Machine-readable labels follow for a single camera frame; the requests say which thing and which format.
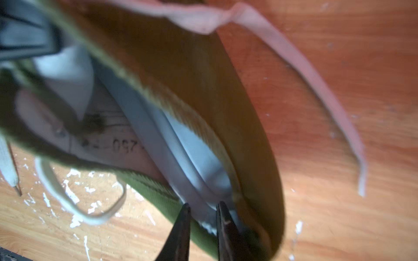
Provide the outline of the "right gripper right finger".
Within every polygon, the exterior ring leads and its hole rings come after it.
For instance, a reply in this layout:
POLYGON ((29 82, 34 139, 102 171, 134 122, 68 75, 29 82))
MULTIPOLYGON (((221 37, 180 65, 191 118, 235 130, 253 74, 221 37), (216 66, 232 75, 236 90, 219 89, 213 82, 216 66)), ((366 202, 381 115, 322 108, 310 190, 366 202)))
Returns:
POLYGON ((219 261, 251 261, 251 253, 241 237, 224 202, 217 205, 217 242, 219 261))

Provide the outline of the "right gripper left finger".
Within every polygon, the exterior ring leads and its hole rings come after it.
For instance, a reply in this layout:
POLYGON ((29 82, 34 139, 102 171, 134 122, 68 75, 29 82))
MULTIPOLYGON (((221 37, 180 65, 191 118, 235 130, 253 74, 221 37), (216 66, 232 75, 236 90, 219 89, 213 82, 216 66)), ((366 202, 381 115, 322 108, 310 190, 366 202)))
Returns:
POLYGON ((191 209, 185 203, 155 261, 188 261, 190 247, 191 209))

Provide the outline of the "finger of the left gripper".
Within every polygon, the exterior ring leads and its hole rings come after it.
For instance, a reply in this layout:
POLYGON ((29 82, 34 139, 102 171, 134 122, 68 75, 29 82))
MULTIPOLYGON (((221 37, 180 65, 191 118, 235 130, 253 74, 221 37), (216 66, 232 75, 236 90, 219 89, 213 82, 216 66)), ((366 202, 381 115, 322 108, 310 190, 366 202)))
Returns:
POLYGON ((1 60, 17 60, 58 53, 58 29, 29 1, 1 1, 1 60))

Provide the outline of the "grey insole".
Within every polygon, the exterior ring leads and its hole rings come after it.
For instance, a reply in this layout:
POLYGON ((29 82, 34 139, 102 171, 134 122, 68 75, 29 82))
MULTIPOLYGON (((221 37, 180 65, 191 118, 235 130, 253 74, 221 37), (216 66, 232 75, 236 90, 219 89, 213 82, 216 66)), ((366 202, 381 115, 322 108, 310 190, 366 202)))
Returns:
POLYGON ((189 128, 157 108, 107 66, 97 60, 98 79, 115 99, 162 176, 192 216, 210 233, 216 232, 216 206, 233 208, 232 187, 220 160, 189 128))

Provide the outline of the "green canvas shoe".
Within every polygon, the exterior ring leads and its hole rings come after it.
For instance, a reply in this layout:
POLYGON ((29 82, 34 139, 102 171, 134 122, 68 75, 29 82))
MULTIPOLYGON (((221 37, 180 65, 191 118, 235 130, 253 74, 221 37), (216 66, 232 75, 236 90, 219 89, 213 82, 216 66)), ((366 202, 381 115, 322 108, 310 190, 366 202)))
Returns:
POLYGON ((19 186, 19 176, 14 163, 9 144, 6 138, 1 135, 1 174, 7 183, 16 191, 19 197, 22 191, 19 186))
MULTIPOLYGON (((322 101, 359 163, 364 145, 338 99, 300 51, 252 6, 203 1, 29 1, 58 29, 56 54, 1 60, 1 135, 35 156, 45 189, 89 225, 102 225, 131 187, 175 223, 180 200, 98 79, 97 60, 189 128, 223 165, 227 206, 251 261, 268 261, 285 232, 283 187, 260 119, 217 35, 234 23, 294 68, 322 101)), ((218 258, 217 230, 192 216, 190 242, 218 258)))

